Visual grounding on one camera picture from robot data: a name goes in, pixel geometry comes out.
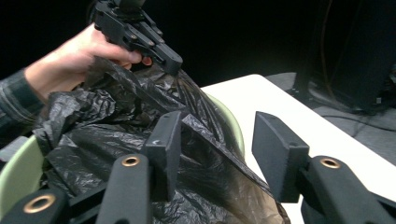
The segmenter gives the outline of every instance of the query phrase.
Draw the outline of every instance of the cable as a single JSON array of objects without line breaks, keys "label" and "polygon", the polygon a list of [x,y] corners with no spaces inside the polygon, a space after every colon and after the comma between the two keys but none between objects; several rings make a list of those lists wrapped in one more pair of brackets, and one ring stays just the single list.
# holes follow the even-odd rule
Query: cable
[{"label": "cable", "polygon": [[358,136],[358,134],[361,132],[361,130],[363,130],[366,126],[368,126],[367,124],[368,124],[368,122],[370,121],[371,118],[372,118],[372,117],[366,117],[366,116],[361,117],[361,118],[359,119],[359,121],[355,123],[355,132],[354,132],[352,135],[350,135],[350,136],[353,137],[353,138],[355,138],[356,136]]},{"label": "cable", "polygon": [[326,9],[326,15],[323,19],[322,31],[321,31],[321,36],[320,36],[320,59],[321,59],[321,63],[322,63],[323,78],[324,78],[324,83],[325,83],[327,92],[332,97],[332,102],[334,103],[334,105],[338,107],[338,104],[337,104],[338,102],[335,99],[334,92],[332,92],[332,83],[330,82],[329,76],[327,74],[326,55],[324,52],[324,37],[326,35],[326,25],[327,25],[327,20],[329,19],[329,13],[330,13],[331,7],[332,7],[332,0],[329,1],[329,5],[327,6],[327,9]]},{"label": "cable", "polygon": [[[356,121],[356,122],[359,122],[359,123],[364,123],[360,119],[353,119],[353,118],[336,116],[336,115],[321,115],[321,116],[323,118],[349,119],[349,120],[353,120],[353,121]],[[367,125],[367,126],[370,126],[370,127],[373,127],[373,128],[377,128],[377,129],[380,129],[380,130],[383,130],[383,131],[396,133],[396,129],[384,128],[384,127],[381,127],[381,126],[378,126],[378,125],[375,125],[375,124],[372,124],[372,123],[368,123],[368,121],[369,120],[367,120],[366,123],[364,123],[364,125]]]}]

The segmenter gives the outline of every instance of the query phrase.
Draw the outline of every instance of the white table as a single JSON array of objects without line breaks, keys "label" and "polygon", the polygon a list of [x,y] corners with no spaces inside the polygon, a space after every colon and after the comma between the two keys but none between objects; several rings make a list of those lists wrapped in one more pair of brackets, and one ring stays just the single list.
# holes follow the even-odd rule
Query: white table
[{"label": "white table", "polygon": [[[339,130],[265,77],[249,75],[202,89],[222,101],[233,112],[244,135],[247,165],[261,178],[265,179],[251,153],[256,111],[282,119],[310,146],[311,157],[325,155],[343,161],[368,190],[396,202],[396,166]],[[304,223],[301,202],[302,197],[299,203],[282,203],[293,224]]]}]

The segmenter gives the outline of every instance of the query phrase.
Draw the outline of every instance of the black bracket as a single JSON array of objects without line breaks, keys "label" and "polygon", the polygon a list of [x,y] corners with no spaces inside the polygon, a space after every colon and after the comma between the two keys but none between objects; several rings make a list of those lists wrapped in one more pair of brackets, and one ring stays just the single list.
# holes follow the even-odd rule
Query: black bracket
[{"label": "black bracket", "polygon": [[95,28],[108,41],[128,50],[139,50],[166,73],[177,75],[181,57],[162,39],[163,32],[141,8],[145,0],[102,0],[95,6]]},{"label": "black bracket", "polygon": [[68,199],[42,189],[19,200],[1,224],[152,223],[151,202],[175,195],[181,150],[181,112],[160,117],[141,154],[118,158],[107,183]]},{"label": "black bracket", "polygon": [[395,202],[370,192],[342,161],[308,151],[282,120],[256,112],[252,152],[279,203],[302,194],[307,224],[396,223]]}]

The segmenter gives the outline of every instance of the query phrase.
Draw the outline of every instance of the trash bag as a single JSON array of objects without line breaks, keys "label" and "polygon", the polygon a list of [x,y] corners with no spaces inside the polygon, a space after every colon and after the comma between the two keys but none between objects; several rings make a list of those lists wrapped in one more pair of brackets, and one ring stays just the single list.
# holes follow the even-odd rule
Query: trash bag
[{"label": "trash bag", "polygon": [[219,109],[182,70],[137,72],[96,58],[84,85],[50,95],[34,134],[43,183],[69,197],[106,183],[113,162],[139,153],[161,115],[182,111],[176,194],[152,203],[154,223],[290,223],[265,182],[245,165]]}]

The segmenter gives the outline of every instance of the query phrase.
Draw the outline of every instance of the green bucket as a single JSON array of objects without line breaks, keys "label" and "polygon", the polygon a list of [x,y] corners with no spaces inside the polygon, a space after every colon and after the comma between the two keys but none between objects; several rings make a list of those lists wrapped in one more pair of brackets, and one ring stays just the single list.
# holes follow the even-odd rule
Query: green bucket
[{"label": "green bucket", "polygon": [[[215,97],[208,96],[227,119],[239,149],[245,155],[242,131],[233,113]],[[3,168],[0,174],[0,220],[17,201],[38,190],[43,174],[43,161],[43,155],[33,135]]]}]

